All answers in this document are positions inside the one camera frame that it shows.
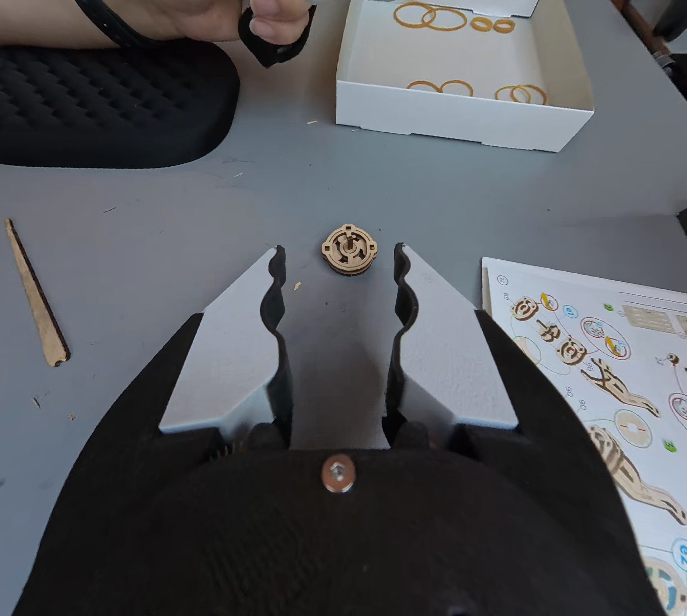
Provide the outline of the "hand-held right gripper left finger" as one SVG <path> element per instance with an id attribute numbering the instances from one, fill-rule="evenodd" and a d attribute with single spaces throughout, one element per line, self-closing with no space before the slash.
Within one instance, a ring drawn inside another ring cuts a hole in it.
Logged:
<path id="1" fill-rule="evenodd" d="M 165 435 L 216 429 L 230 446 L 259 424 L 291 444 L 293 378 L 279 322 L 286 251 L 267 250 L 203 311 L 160 420 Z"/>

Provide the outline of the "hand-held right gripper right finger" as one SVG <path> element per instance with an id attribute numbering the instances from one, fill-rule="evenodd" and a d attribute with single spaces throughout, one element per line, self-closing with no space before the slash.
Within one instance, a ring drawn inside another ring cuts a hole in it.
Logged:
<path id="1" fill-rule="evenodd" d="M 383 432 L 394 445 L 407 423 L 447 448 L 458 426 L 514 431 L 518 418 L 475 306 L 408 244 L 394 247 L 395 334 Z"/>

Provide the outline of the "round wooden gear part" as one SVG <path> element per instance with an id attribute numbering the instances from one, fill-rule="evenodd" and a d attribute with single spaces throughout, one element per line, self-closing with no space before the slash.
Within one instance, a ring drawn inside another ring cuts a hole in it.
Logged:
<path id="1" fill-rule="evenodd" d="M 336 273 L 355 277 L 371 267 L 379 246 L 366 230 L 347 224 L 323 241 L 321 251 L 323 259 Z"/>

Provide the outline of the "group of tan rubber bands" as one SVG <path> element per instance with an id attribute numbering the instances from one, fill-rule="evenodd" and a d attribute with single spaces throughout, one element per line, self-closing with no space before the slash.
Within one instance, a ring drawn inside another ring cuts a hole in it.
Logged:
<path id="1" fill-rule="evenodd" d="M 515 32 L 517 23 L 513 17 L 492 19 L 484 15 L 467 16 L 459 8 L 448 5 L 431 5 L 421 1 L 406 1 L 393 11 L 393 20 L 402 28 L 453 34 L 470 28 L 478 34 L 496 33 L 501 36 Z M 536 84 L 520 83 L 502 86 L 493 92 L 496 101 L 546 106 L 547 92 Z"/>

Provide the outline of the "printed instruction booklet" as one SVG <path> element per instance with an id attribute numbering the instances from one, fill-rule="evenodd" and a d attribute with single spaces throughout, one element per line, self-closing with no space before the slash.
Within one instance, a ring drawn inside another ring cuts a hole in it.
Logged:
<path id="1" fill-rule="evenodd" d="M 686 294 L 482 259 L 484 309 L 566 399 L 667 615 L 686 614 Z"/>

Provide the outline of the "white cardboard box tray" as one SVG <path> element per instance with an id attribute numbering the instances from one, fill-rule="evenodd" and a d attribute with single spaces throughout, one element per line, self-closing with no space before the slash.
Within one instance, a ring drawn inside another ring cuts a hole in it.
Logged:
<path id="1" fill-rule="evenodd" d="M 406 1 L 513 17 L 517 27 L 506 36 L 406 29 L 392 16 Z M 548 104 L 494 100 L 494 90 L 520 83 L 543 88 Z M 595 109 L 563 0 L 351 0 L 336 87 L 341 125 L 548 152 Z"/>

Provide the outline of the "black foam wrist rest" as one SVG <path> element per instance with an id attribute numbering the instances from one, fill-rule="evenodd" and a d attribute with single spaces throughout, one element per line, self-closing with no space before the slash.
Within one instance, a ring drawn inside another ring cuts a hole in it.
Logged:
<path id="1" fill-rule="evenodd" d="M 240 79 L 217 45 L 1 48 L 1 164 L 153 169 L 206 156 L 232 126 Z"/>

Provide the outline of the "tapered wooden stick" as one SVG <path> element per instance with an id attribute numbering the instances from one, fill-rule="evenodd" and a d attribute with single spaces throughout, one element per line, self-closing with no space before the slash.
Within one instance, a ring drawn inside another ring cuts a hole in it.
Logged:
<path id="1" fill-rule="evenodd" d="M 10 218 L 5 218 L 4 224 L 46 362 L 50 367 L 59 367 L 71 357 L 67 342 L 16 232 L 13 221 Z"/>

